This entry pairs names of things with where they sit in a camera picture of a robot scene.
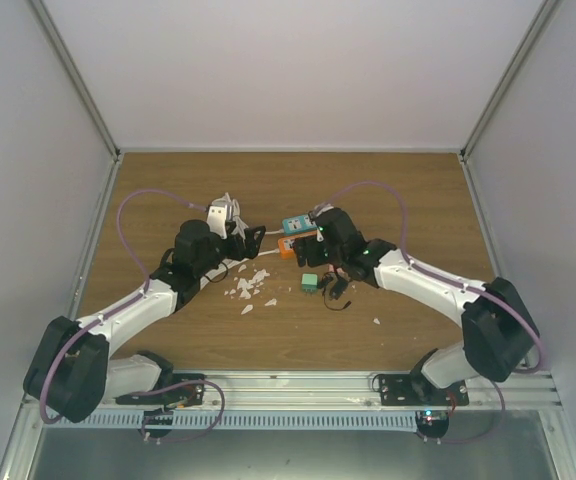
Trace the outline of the teal power strip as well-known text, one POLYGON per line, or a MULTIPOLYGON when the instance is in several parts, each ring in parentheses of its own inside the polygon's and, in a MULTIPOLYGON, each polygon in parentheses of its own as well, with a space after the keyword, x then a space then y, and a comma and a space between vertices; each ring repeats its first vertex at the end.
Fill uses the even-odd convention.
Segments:
POLYGON ((316 224, 307 214, 286 218, 282 221, 284 234, 287 236, 311 232, 317 229, 316 224))

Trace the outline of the green plug adapter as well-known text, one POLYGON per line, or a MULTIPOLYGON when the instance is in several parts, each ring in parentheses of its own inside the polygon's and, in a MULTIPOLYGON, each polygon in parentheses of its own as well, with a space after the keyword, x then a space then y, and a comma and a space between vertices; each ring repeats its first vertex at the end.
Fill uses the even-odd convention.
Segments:
POLYGON ((318 290, 319 277, 314 273, 304 273, 301 277, 301 290, 313 294, 318 290))

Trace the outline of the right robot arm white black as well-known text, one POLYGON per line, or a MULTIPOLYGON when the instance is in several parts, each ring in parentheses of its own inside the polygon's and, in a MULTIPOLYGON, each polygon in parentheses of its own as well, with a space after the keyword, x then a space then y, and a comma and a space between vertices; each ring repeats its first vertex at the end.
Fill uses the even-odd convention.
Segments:
POLYGON ((461 329, 460 342, 428 352, 406 374, 406 399, 432 405, 465 380, 483 377, 501 383, 532 349, 542 347, 538 329, 510 281, 459 277, 418 261, 402 246, 367 240, 340 208, 326 205, 310 219, 314 234, 293 243, 299 266, 328 265, 338 281, 404 295, 461 329))

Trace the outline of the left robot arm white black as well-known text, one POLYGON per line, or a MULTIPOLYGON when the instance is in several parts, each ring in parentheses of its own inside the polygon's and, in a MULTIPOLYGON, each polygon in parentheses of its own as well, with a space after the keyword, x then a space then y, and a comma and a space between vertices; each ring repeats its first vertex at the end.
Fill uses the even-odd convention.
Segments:
POLYGON ((52 320, 23 381, 24 392, 38 400, 41 419, 86 419, 100 403, 124 396, 144 396, 153 404, 171 398, 173 378, 148 354, 114 359, 114 353, 155 322, 173 315, 231 261, 258 256, 266 229, 241 233, 232 221, 224 234, 203 220, 184 222, 159 266, 133 293, 101 311, 71 320, 52 320))

